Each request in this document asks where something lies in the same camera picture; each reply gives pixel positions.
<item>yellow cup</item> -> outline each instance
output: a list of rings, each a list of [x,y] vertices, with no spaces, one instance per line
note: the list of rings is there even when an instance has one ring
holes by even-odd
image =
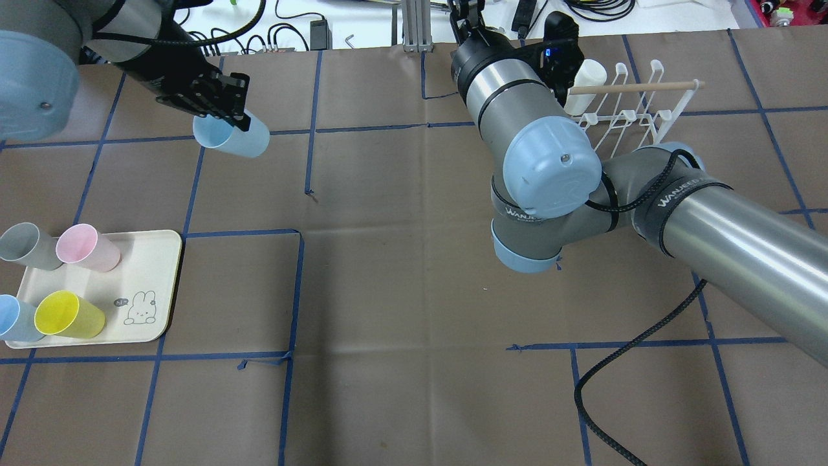
[[[104,311],[71,291],[55,291],[35,311],[35,327],[44,335],[92,338],[105,323]]]

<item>pink cup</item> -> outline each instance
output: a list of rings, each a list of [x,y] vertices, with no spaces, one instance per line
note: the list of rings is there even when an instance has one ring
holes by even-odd
[[[85,269],[109,272],[121,260],[121,250],[86,223],[72,226],[57,241],[58,259]]]

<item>tray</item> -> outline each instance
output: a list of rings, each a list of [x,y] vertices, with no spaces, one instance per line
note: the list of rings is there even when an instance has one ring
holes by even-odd
[[[68,289],[106,314],[93,338],[46,335],[37,342],[6,342],[15,349],[150,342],[170,319],[181,259],[181,236],[172,230],[105,234],[120,250],[121,263],[101,273],[63,264],[56,270],[26,268],[17,298],[37,306],[50,293]]]

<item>black power adapter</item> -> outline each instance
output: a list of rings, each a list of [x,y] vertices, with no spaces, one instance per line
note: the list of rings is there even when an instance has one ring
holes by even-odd
[[[311,50],[329,50],[333,46],[328,20],[311,21],[310,33]]]
[[[529,34],[529,27],[532,25],[532,15],[535,14],[537,0],[520,0],[515,10],[515,17],[512,19],[512,31],[517,33],[521,41]]]

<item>cartoon rabbit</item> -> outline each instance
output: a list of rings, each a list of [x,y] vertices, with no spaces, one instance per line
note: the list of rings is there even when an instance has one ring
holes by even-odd
[[[127,311],[127,318],[123,321],[123,324],[153,323],[156,320],[155,314],[155,292],[147,291],[144,293],[139,291],[132,298],[132,307]]]

